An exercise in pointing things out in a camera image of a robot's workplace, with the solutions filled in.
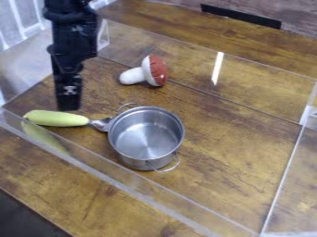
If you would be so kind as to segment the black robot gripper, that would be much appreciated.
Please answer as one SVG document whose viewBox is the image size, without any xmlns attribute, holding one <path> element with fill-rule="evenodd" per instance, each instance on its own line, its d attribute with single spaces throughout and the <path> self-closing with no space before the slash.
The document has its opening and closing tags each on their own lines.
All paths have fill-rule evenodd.
<svg viewBox="0 0 317 237">
<path fill-rule="evenodd" d="M 59 111 L 80 108 L 82 62 L 96 56 L 99 20 L 91 0 L 44 0 L 43 16 L 52 23 L 54 42 L 47 48 L 55 76 Z"/>
</svg>

